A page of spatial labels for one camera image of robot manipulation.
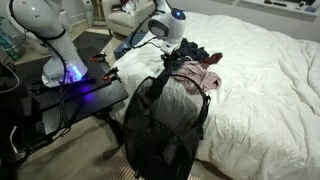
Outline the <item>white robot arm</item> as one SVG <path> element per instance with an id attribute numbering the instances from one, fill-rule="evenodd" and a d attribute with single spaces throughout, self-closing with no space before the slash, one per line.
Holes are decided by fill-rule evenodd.
<path id="1" fill-rule="evenodd" d="M 155 0 L 156 11 L 150 15 L 148 28 L 163 40 L 161 51 L 171 55 L 181 46 L 186 15 L 172 8 L 167 0 Z M 42 41 L 51 53 L 43 66 L 42 82 L 49 88 L 79 82 L 88 68 L 80 58 L 66 29 L 59 22 L 61 0 L 9 0 L 8 16 L 15 24 Z"/>

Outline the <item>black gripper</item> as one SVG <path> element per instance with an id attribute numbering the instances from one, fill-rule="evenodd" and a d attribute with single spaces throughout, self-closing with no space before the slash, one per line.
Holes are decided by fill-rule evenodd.
<path id="1" fill-rule="evenodd" d="M 179 60 L 180 55 L 178 53 L 169 54 L 162 54 L 161 59 L 163 60 L 163 66 L 166 69 L 173 68 L 177 69 L 181 66 L 181 62 Z"/>

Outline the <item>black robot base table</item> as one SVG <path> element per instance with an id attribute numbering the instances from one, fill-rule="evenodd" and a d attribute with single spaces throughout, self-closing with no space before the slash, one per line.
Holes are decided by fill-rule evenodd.
<path id="1" fill-rule="evenodd" d="M 48 88 L 41 80 L 42 67 L 47 58 L 19 64 L 15 70 L 26 89 L 27 97 L 36 105 L 35 114 L 42 121 L 46 135 L 66 128 L 59 118 L 59 88 Z M 64 94 L 65 111 L 69 125 L 81 121 L 98 111 L 105 110 L 128 97 L 123 84 L 119 80 L 103 80 L 102 77 L 111 69 L 104 62 L 85 60 L 87 74 L 80 82 L 66 85 Z"/>

